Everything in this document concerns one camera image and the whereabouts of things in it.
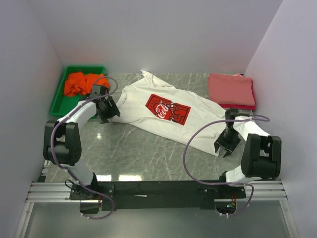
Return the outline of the white printed t-shirt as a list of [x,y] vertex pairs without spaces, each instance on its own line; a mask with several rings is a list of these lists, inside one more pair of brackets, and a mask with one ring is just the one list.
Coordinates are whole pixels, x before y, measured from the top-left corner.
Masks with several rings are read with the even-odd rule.
[[155,135],[187,144],[204,125],[190,146],[218,156],[214,143],[225,129],[225,110],[194,92],[177,89],[155,75],[143,71],[143,78],[122,89],[116,103],[120,116],[113,122],[127,123]]

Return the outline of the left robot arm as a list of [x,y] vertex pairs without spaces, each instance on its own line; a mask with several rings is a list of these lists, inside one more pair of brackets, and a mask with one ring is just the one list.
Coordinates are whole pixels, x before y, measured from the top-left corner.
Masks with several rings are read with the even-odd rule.
[[80,129],[94,116],[100,124],[120,116],[106,86],[94,84],[87,99],[78,102],[73,110],[59,120],[46,122],[44,130],[44,159],[66,170],[82,185],[81,193],[87,199],[96,198],[99,187],[96,175],[81,162]]

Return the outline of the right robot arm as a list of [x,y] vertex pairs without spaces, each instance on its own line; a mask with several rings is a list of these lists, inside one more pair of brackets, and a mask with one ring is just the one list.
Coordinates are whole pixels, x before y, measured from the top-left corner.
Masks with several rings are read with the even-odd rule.
[[228,109],[225,112],[225,129],[214,143],[215,151],[220,148],[227,157],[245,140],[241,165],[231,171],[224,172],[217,186],[221,197],[228,198],[239,184],[247,184],[260,179],[275,179],[281,170],[282,141],[257,127],[246,118],[268,120],[265,117],[251,115],[239,109]]

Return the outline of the orange t-shirt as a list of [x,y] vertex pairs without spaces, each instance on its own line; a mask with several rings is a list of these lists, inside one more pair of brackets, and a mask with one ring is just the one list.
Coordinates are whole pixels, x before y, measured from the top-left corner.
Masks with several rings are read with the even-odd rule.
[[64,96],[75,97],[76,95],[86,96],[92,92],[94,84],[110,87],[103,74],[84,74],[82,72],[71,73],[64,85]]

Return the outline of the green plastic tray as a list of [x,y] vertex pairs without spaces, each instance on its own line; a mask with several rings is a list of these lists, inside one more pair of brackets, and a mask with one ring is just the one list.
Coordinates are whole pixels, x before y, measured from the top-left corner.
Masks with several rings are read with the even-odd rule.
[[69,65],[65,68],[60,84],[58,86],[50,114],[56,117],[63,117],[69,113],[84,96],[76,95],[75,97],[64,96],[64,85],[69,74],[82,72],[84,74],[103,74],[106,75],[106,68],[101,65]]

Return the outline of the folded pink t-shirt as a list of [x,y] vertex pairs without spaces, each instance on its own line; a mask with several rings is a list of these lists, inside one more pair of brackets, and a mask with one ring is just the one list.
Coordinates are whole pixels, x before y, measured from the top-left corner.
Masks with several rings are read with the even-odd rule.
[[211,73],[207,83],[209,99],[219,105],[256,105],[249,77]]

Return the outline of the black base beam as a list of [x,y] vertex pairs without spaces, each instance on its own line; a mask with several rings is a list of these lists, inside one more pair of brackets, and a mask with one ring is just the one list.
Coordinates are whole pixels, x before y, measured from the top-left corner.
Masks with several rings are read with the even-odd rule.
[[215,200],[232,201],[246,198],[243,187],[228,185],[207,186],[195,181],[104,181],[98,183],[98,192],[86,191],[72,185],[69,199],[80,201],[80,210],[97,213],[97,209],[155,209],[200,208],[215,209]]

